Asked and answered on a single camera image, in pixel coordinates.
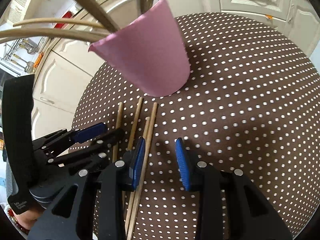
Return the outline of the person left hand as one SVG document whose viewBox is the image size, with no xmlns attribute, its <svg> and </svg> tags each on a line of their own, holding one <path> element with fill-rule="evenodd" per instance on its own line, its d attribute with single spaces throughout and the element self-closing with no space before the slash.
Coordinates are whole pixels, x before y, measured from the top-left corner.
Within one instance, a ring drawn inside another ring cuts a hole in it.
<svg viewBox="0 0 320 240">
<path fill-rule="evenodd" d="M 44 211 L 45 209 L 41 205 L 34 204 L 29 210 L 19 215 L 14 213 L 14 216 L 22 227 L 30 230 Z"/>
</svg>

